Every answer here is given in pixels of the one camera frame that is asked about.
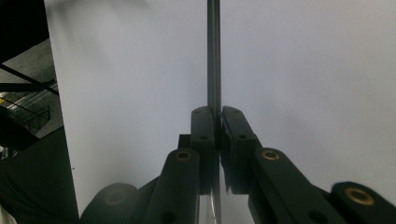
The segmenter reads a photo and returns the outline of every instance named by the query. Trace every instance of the vertical metal rod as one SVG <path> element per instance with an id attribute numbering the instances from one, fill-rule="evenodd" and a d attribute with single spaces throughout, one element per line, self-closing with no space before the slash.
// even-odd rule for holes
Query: vertical metal rod
<path id="1" fill-rule="evenodd" d="M 207 105 L 212 112 L 215 137 L 221 132 L 220 2 L 207 0 Z"/>
<path id="2" fill-rule="evenodd" d="M 221 149 L 221 58 L 220 1 L 207 0 L 207 106 L 213 116 L 215 159 L 213 166 L 211 211 L 216 224 L 221 224 L 219 190 L 219 150 Z"/>

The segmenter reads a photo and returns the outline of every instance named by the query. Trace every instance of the black metal beam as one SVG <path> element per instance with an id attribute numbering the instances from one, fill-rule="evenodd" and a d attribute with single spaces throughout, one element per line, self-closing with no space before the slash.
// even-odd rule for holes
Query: black metal beam
<path id="1" fill-rule="evenodd" d="M 37 81 L 37 80 L 31 78 L 31 77 L 28 77 L 28 76 L 26 76 L 26 75 L 24 75 L 24 74 L 22 74 L 22 73 L 20 73 L 20 72 L 18 72 L 18 71 L 16 71 L 16 70 L 10 68 L 10 67 L 8 67 L 8 66 L 5 66 L 5 65 L 3 65 L 3 64 L 0 64 L 0 68 L 3 69 L 4 71 L 6 71 L 6 72 L 8 72 L 8 73 L 10 73 L 10 74 L 12 74 L 12 75 L 14 75 L 14 76 L 16 76 L 16 77 L 20 77 L 20 78 L 22 78 L 22 79 L 24 79 L 24 80 L 26 80 L 26 81 L 28 81 L 28 82 L 31 82 L 31 83 L 37 85 L 38 87 L 40 87 L 40 88 L 43 89 L 43 90 L 50 91 L 51 93 L 53 93 L 53 94 L 59 96 L 59 92 L 58 92 L 58 91 L 56 91 L 56 90 L 54 90 L 54 89 L 52 89 L 52 88 L 46 86 L 45 84 L 43 84 L 43 83 L 41 83 L 41 82 L 39 82 L 39 81 Z"/>

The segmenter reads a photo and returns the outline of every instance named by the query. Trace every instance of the screw hole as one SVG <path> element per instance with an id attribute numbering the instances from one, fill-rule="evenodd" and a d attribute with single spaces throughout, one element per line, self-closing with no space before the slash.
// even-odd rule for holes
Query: screw hole
<path id="1" fill-rule="evenodd" d="M 309 211 L 308 216 L 309 218 L 311 218 L 312 221 L 318 224 L 328 223 L 329 221 L 325 215 L 316 210 Z"/>
<path id="2" fill-rule="evenodd" d="M 127 194 L 123 189 L 115 189 L 107 194 L 106 203 L 110 206 L 117 205 L 125 201 Z"/>
<path id="3" fill-rule="evenodd" d="M 262 157 L 267 159 L 268 161 L 277 161 L 280 158 L 279 154 L 271 150 L 264 151 L 262 153 Z"/>
<path id="4" fill-rule="evenodd" d="M 161 223 L 162 224 L 172 224 L 175 223 L 177 216 L 173 212 L 164 212 L 161 214 Z"/>
<path id="5" fill-rule="evenodd" d="M 353 202 L 362 205 L 373 205 L 375 203 L 374 198 L 362 189 L 348 188 L 345 190 L 346 196 Z"/>
<path id="6" fill-rule="evenodd" d="M 179 151 L 176 154 L 176 159 L 178 161 L 189 161 L 191 159 L 192 155 L 188 151 Z"/>

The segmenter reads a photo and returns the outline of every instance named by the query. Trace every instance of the white wall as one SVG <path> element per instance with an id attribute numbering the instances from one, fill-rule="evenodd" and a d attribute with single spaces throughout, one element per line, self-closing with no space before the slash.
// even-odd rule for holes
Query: white wall
<path id="1" fill-rule="evenodd" d="M 46 0 L 80 212 L 157 176 L 205 105 L 206 2 Z M 223 104 L 313 184 L 396 203 L 396 2 L 221 2 Z M 224 223 L 252 222 L 246 197 Z"/>

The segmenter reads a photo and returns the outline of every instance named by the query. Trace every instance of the metal rod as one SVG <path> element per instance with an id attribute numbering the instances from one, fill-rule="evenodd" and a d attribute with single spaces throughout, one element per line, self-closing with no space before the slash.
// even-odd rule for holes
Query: metal rod
<path id="1" fill-rule="evenodd" d="M 207 0 L 207 106 L 213 117 L 215 162 L 209 200 L 216 224 L 221 224 L 219 190 L 219 150 L 221 149 L 221 58 L 220 58 L 220 1 Z"/>
<path id="2" fill-rule="evenodd" d="M 215 137 L 221 132 L 220 3 L 207 1 L 207 105 L 212 112 Z"/>
<path id="3" fill-rule="evenodd" d="M 22 74 L 22 73 L 20 73 L 20 72 L 18 72 L 18 71 L 16 71 L 16 70 L 10 68 L 10 67 L 8 67 L 8 66 L 5 66 L 5 65 L 3 65 L 3 64 L 0 63 L 0 68 L 3 69 L 3 70 L 5 70 L 6 72 L 8 72 L 8 73 L 10 73 L 10 74 L 12 74 L 12 75 L 14 75 L 14 76 L 16 76 L 16 77 L 20 77 L 20 78 L 22 78 L 22 79 L 24 79 L 24 80 L 26 80 L 26 81 L 29 81 L 29 82 L 31 82 L 31 83 L 37 85 L 38 87 L 40 87 L 40 88 L 43 89 L 43 90 L 50 91 L 51 93 L 53 93 L 53 94 L 59 96 L 59 92 L 58 92 L 58 91 L 55 91 L 54 89 L 52 89 L 52 88 L 50 88 L 50 87 L 44 85 L 43 83 L 41 83 L 41 82 L 39 82 L 39 81 L 37 81 L 37 80 L 31 78 L 31 77 L 28 77 L 28 76 L 26 76 L 26 75 L 24 75 L 24 74 Z"/>

